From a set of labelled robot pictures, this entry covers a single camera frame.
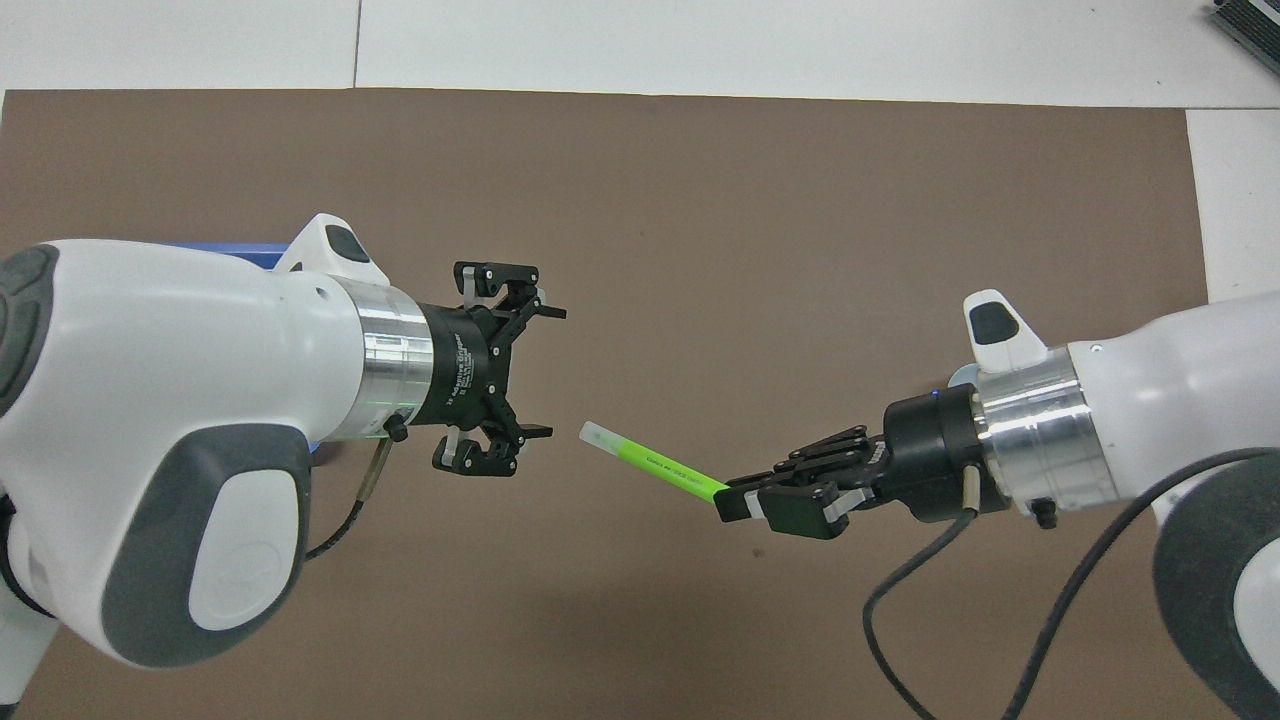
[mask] black button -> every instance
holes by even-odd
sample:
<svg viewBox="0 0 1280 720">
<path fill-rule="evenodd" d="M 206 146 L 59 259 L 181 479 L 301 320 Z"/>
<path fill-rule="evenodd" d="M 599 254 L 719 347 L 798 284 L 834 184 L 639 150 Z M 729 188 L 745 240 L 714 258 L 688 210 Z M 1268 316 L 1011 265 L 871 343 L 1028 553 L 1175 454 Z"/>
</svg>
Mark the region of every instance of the black button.
<svg viewBox="0 0 1280 720">
<path fill-rule="evenodd" d="M 329 247 L 338 255 L 356 263 L 369 263 L 369 255 L 353 232 L 342 225 L 325 225 L 324 233 L 329 236 Z"/>
<path fill-rule="evenodd" d="M 983 302 L 969 310 L 969 324 L 978 345 L 996 345 L 1018 334 L 1018 320 L 1000 302 Z"/>
</svg>

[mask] brown mat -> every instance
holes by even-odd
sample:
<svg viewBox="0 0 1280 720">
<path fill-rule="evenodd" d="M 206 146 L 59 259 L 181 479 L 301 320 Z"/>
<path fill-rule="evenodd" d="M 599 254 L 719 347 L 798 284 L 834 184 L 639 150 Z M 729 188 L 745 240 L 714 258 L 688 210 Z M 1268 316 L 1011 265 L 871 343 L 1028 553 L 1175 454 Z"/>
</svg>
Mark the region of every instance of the brown mat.
<svg viewBox="0 0 1280 720">
<path fill-rule="evenodd" d="M 59 635 L 41 717 L 909 717 L 858 609 L 941 532 L 893 506 L 835 542 L 722 525 L 580 443 L 586 419 L 709 474 L 945 383 L 960 301 L 1051 343 L 1204 301 L 1181 111 L 462 91 L 6 95 L 0 250 L 60 237 L 287 242 L 346 218 L 392 281 L 536 264 L 567 322 L 517 345 L 547 423 L 513 479 L 430 469 L 417 429 L 349 538 L 242 647 L 143 673 Z M 74 452 L 74 447 L 63 450 Z M 317 473 L 315 536 L 370 446 Z M 884 602 L 888 656 L 947 720 L 996 717 L 1117 509 L 982 518 Z M 1085 587 L 1027 717 L 1228 717 L 1151 589 L 1146 520 Z"/>
</svg>

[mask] white joint cap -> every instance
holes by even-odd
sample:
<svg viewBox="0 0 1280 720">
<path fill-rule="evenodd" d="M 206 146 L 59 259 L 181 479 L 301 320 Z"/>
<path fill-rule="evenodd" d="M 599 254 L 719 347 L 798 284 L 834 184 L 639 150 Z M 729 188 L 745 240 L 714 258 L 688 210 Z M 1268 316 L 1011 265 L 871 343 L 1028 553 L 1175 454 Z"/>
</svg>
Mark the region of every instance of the white joint cap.
<svg viewBox="0 0 1280 720">
<path fill-rule="evenodd" d="M 311 218 L 275 264 L 276 273 L 289 273 L 294 268 L 369 284 L 390 284 L 356 240 L 351 225 L 325 213 Z"/>
<path fill-rule="evenodd" d="M 983 373 L 1007 373 L 1048 359 L 1048 347 L 997 290 L 975 292 L 964 301 L 973 356 Z"/>
</svg>

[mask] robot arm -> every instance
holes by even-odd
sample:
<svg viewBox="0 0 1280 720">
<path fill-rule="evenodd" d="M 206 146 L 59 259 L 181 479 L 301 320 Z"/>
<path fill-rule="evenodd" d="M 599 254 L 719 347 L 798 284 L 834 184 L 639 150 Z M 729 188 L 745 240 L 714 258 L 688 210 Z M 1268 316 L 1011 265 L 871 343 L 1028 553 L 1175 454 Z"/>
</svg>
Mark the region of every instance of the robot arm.
<svg viewBox="0 0 1280 720">
<path fill-rule="evenodd" d="M 952 387 L 890 405 L 879 436 L 859 425 L 730 480 L 714 502 L 724 521 L 829 539 L 850 510 L 893 500 L 923 521 L 959 518 L 973 468 L 982 512 L 1016 507 L 1053 528 L 1202 459 L 1280 446 L 1277 316 L 1272 293 L 1050 348 L 983 291 L 965 301 L 978 363 Z M 1280 459 L 1181 483 L 1153 509 L 1157 597 L 1179 650 L 1242 716 L 1280 716 Z"/>
<path fill-rule="evenodd" d="M 536 268 L 453 270 L 463 306 L 415 302 L 332 215 L 274 270 L 97 240 L 0 265 L 0 703 L 52 634 L 41 612 L 146 667 L 260 626 L 303 561 L 310 443 L 440 424 L 436 468 L 513 474 L 550 428 L 506 400 L 511 347 L 564 313 Z"/>
</svg>

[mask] cable connector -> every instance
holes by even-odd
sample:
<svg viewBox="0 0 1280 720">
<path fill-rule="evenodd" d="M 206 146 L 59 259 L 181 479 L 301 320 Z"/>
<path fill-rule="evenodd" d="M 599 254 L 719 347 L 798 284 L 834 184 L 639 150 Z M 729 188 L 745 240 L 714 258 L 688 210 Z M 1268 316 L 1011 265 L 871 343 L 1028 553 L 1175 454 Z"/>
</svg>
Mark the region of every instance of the cable connector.
<svg viewBox="0 0 1280 720">
<path fill-rule="evenodd" d="M 982 506 L 982 470 L 977 465 L 965 465 L 961 482 L 961 502 L 965 510 L 973 510 L 977 515 Z"/>
</svg>

